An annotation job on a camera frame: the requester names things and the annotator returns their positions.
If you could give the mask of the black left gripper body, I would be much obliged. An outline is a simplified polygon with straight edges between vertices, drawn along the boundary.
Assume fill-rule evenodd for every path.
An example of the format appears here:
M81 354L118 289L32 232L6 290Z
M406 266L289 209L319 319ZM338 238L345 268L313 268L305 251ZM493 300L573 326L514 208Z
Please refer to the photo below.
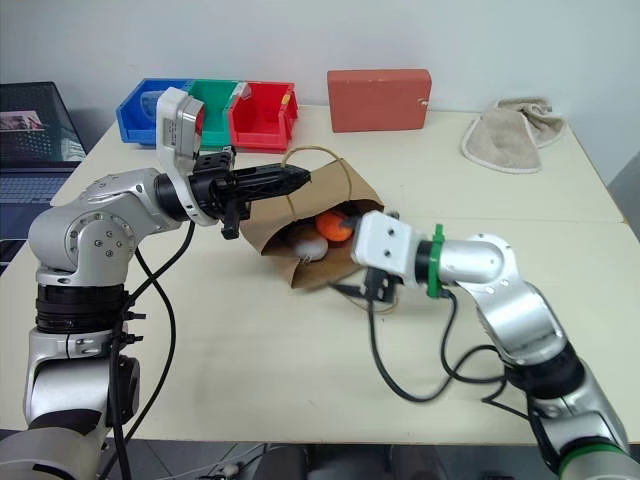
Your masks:
M199 208L222 222L221 233L226 240L239 237L240 223L251 212L249 200L241 195L234 164L235 151L199 155L191 174L191 189Z

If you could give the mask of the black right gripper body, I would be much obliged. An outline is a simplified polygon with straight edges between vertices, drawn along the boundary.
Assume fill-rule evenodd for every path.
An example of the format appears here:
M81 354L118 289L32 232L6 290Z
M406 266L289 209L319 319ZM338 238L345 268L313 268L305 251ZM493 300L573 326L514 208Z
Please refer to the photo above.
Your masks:
M379 268L368 267L364 279L364 298L367 301L393 304L401 278Z

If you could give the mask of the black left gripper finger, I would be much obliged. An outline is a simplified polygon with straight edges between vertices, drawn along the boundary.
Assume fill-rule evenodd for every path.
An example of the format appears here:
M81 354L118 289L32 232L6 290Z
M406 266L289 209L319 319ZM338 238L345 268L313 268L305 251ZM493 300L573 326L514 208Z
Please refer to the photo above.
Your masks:
M244 178L236 183L236 196L254 202L289 195L309 183L310 177Z
M294 165L273 163L233 171L238 186L302 186L311 172Z

